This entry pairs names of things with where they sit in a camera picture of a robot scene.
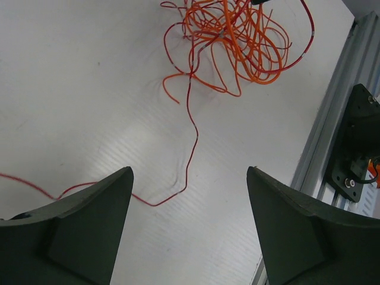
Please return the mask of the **aluminium mounting rail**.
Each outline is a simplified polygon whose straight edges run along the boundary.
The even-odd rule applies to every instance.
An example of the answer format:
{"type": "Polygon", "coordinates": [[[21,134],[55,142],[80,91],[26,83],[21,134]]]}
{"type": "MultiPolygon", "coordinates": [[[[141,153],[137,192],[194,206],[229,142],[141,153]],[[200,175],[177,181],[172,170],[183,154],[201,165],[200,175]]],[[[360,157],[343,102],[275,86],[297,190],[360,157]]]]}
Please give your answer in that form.
{"type": "MultiPolygon", "coordinates": [[[[354,21],[333,73],[321,109],[312,127],[290,188],[328,205],[351,212],[352,202],[340,195],[325,178],[338,128],[353,86],[363,84],[379,102],[379,14],[372,12],[354,21]]],[[[270,284],[262,257],[255,284],[270,284]]]]}

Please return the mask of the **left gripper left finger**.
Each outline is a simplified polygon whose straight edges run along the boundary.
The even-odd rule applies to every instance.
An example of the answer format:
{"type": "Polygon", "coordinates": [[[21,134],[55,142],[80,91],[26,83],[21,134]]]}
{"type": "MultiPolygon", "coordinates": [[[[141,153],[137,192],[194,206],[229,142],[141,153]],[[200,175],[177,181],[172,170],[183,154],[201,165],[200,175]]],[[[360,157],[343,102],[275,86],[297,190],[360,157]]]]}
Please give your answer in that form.
{"type": "Polygon", "coordinates": [[[109,284],[133,182],[132,169],[124,167],[1,221],[1,284],[109,284]]]}

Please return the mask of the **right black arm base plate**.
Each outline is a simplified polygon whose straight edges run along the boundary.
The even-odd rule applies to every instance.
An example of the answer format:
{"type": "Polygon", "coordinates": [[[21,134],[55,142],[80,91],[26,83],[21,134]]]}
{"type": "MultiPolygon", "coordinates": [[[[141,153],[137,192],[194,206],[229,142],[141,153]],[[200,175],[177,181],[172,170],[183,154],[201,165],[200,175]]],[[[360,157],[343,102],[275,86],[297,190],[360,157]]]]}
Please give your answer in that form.
{"type": "Polygon", "coordinates": [[[352,88],[325,178],[352,202],[364,185],[379,181],[379,102],[363,84],[352,88]]]}

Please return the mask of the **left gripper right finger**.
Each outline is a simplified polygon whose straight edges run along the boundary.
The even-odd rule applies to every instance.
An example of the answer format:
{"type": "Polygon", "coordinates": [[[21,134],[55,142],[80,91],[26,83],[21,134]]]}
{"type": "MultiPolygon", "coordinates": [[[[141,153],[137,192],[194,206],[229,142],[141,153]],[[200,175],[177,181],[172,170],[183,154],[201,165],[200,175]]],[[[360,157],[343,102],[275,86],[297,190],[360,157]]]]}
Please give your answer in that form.
{"type": "Polygon", "coordinates": [[[328,205],[257,167],[246,174],[270,284],[379,284],[379,220],[328,205]]]}

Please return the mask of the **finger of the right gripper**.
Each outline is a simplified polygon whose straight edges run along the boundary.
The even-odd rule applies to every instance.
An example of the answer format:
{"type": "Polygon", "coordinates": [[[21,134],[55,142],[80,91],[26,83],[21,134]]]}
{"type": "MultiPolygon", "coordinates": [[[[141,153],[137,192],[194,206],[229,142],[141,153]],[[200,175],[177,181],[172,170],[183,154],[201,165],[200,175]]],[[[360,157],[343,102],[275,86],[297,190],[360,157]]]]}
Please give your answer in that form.
{"type": "Polygon", "coordinates": [[[270,0],[251,0],[251,4],[252,5],[261,5],[261,4],[266,3],[268,1],[270,1],[270,0]]]}

